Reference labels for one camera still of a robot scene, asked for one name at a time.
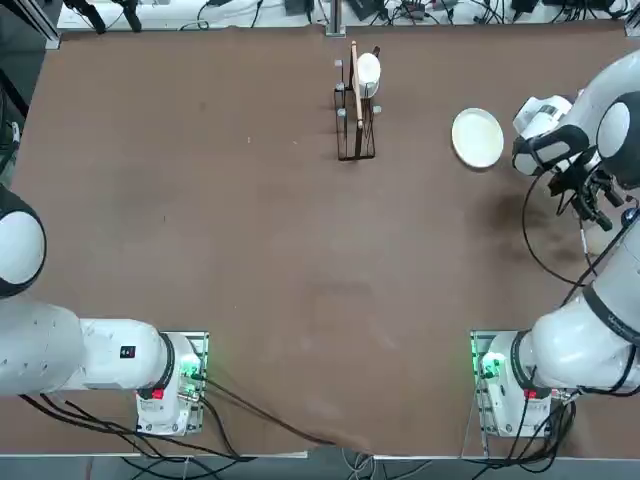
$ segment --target white plate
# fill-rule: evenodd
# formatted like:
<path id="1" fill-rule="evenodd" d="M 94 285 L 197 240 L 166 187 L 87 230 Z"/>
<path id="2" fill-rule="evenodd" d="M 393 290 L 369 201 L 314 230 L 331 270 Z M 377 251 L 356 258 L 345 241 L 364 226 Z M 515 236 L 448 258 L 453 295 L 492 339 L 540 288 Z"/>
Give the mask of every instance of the white plate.
<path id="1" fill-rule="evenodd" d="M 460 160 L 477 169 L 494 165 L 504 148 L 500 124 L 481 108 L 467 108 L 458 114 L 451 128 L 451 140 Z"/>

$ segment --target brown table surface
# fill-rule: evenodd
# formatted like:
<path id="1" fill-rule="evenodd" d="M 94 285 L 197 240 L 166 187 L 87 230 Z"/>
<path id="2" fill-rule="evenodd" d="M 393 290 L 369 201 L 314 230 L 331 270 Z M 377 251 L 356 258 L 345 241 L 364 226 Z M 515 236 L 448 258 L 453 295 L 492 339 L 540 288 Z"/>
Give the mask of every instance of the brown table surface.
<path id="1" fill-rule="evenodd" d="M 381 47 L 378 156 L 336 160 L 332 89 L 349 41 Z M 471 329 L 521 329 L 567 286 L 529 257 L 512 116 L 575 93 L 634 46 L 613 22 L 68 37 L 47 54 L 15 191 L 49 235 L 31 290 L 81 316 L 211 333 L 210 372 L 319 436 L 380 454 L 461 454 Z M 472 173 L 451 122 L 483 107 L 505 155 Z M 583 269 L 570 215 L 536 191 L 531 237 Z M 74 394 L 131 424 L 133 395 Z M 2 399 L 3 453 L 130 452 Z M 217 402 L 241 452 L 311 444 Z M 586 399 L 564 455 L 640 458 L 638 400 Z M 188 437 L 221 448 L 215 427 Z M 167 452 L 184 450 L 168 448 Z M 465 454 L 481 454 L 474 413 Z"/>

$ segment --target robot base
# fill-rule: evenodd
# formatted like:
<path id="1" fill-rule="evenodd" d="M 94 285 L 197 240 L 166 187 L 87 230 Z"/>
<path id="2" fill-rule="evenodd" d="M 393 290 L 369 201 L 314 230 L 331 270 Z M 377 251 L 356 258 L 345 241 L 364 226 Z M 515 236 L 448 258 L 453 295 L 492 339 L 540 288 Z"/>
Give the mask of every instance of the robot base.
<path id="1" fill-rule="evenodd" d="M 138 430 L 154 435 L 186 435 L 202 431 L 203 409 L 198 403 L 204 382 L 189 378 L 203 375 L 209 352 L 207 332 L 164 332 L 175 350 L 171 380 L 150 399 L 136 394 Z"/>
<path id="2" fill-rule="evenodd" d="M 529 396 L 521 437 L 532 437 L 547 418 L 551 396 L 536 398 L 536 392 L 523 390 L 511 366 L 511 344 L 517 332 L 473 331 L 471 350 L 476 382 L 476 399 L 483 432 L 500 437 L 515 437 L 522 419 L 525 395 Z M 548 427 L 538 437 L 548 434 Z"/>

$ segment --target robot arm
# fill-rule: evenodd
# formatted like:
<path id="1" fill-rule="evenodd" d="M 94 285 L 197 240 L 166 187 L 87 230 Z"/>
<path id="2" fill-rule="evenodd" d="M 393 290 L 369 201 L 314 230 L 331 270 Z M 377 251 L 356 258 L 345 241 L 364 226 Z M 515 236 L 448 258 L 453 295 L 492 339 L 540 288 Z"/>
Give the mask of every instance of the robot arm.
<path id="1" fill-rule="evenodd" d="M 514 166 L 527 175 L 534 175 L 551 170 L 563 160 L 575 159 L 589 147 L 598 145 L 606 168 L 622 188 L 640 186 L 640 162 L 633 161 L 635 143 L 623 144 L 630 143 L 634 136 L 637 138 L 633 133 L 640 129 L 639 78 L 640 50 L 600 72 L 573 106 L 558 96 L 538 100 L 539 108 L 527 122 L 528 129 L 518 126 L 523 117 L 532 115 L 531 109 L 536 105 L 525 104 L 514 121 L 520 134 L 513 147 Z"/>
<path id="2" fill-rule="evenodd" d="M 134 390 L 138 428 L 188 433 L 200 382 L 183 373 L 202 372 L 189 339 L 131 319 L 79 319 L 28 299 L 23 292 L 42 271 L 46 249 L 35 211 L 0 184 L 0 395 Z"/>
<path id="3" fill-rule="evenodd" d="M 623 189 L 640 186 L 640 51 L 603 70 L 573 106 L 562 97 L 530 99 L 514 125 L 520 135 L 514 167 L 528 175 L 553 173 L 552 195 L 573 189 L 576 213 L 606 230 L 610 222 L 596 203 L 599 187 L 619 206 L 614 179 Z M 592 180 L 599 183 L 585 187 Z M 640 222 L 577 298 L 538 319 L 530 331 L 493 339 L 483 372 L 496 432 L 513 436 L 513 426 L 526 417 L 522 435 L 533 435 L 550 409 L 552 389 L 634 391 L 640 386 L 637 347 Z M 534 396 L 523 417 L 525 393 Z"/>

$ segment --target gray floor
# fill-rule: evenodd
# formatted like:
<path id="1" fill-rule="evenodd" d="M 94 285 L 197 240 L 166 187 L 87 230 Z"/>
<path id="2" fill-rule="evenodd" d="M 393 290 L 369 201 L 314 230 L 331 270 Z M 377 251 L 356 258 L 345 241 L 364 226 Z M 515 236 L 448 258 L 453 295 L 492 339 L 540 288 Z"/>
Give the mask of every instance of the gray floor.
<path id="1" fill-rule="evenodd" d="M 212 458 L 199 458 L 206 465 L 217 468 L 225 465 L 226 461 Z M 150 462 L 135 460 L 138 465 L 147 466 Z M 402 475 L 410 471 L 421 462 L 385 461 L 388 478 Z M 435 478 L 468 479 L 470 480 L 481 467 L 459 460 L 436 460 L 434 464 L 417 475 L 414 480 Z M 0 459 L 0 469 L 4 480 L 126 480 L 132 478 L 137 471 L 127 466 L 119 458 L 112 457 L 76 457 L 76 458 L 39 458 L 39 459 Z M 155 472 L 164 475 L 180 477 L 184 465 L 159 465 Z M 187 474 L 190 476 L 202 473 L 195 465 L 189 465 Z M 640 463 L 597 461 L 597 460 L 558 460 L 553 468 L 540 475 L 553 480 L 629 480 L 640 475 Z M 237 465 L 220 475 L 223 480 L 346 480 L 349 470 L 344 465 L 337 450 L 322 449 L 311 454 L 309 459 L 259 459 L 246 465 Z M 531 478 L 532 474 L 517 467 L 501 471 L 487 472 L 483 479 L 520 480 Z M 153 478 L 145 474 L 142 479 Z M 382 466 L 378 463 L 374 480 L 384 480 Z"/>
<path id="2" fill-rule="evenodd" d="M 45 6 L 45 10 L 55 19 L 60 11 L 61 0 Z M 5 69 L 16 87 L 27 101 L 31 99 L 42 60 L 44 41 L 28 26 L 0 7 L 0 66 Z M 212 468 L 227 462 L 217 458 L 201 458 Z M 142 466 L 149 461 L 134 460 Z M 388 477 L 392 478 L 410 471 L 421 462 L 385 461 Z M 437 460 L 432 466 L 412 478 L 471 479 L 480 466 L 457 460 Z M 0 478 L 3 480 L 123 480 L 133 477 L 137 471 L 122 460 L 112 457 L 46 457 L 46 458 L 0 458 Z M 165 475 L 182 475 L 184 465 L 159 465 L 154 471 Z M 198 475 L 202 471 L 195 465 L 188 466 L 188 475 Z M 224 480 L 233 479 L 298 479 L 346 480 L 349 470 L 346 468 L 339 450 L 323 448 L 310 454 L 308 459 L 259 459 L 246 465 L 237 465 L 221 475 Z M 489 471 L 484 479 L 517 480 L 530 477 L 531 474 L 518 468 Z M 640 477 L 640 462 L 626 461 L 577 461 L 559 460 L 554 467 L 542 475 L 546 479 L 607 480 L 632 479 Z M 143 475 L 143 479 L 152 478 Z M 374 480 L 383 480 L 381 465 L 378 465 Z"/>

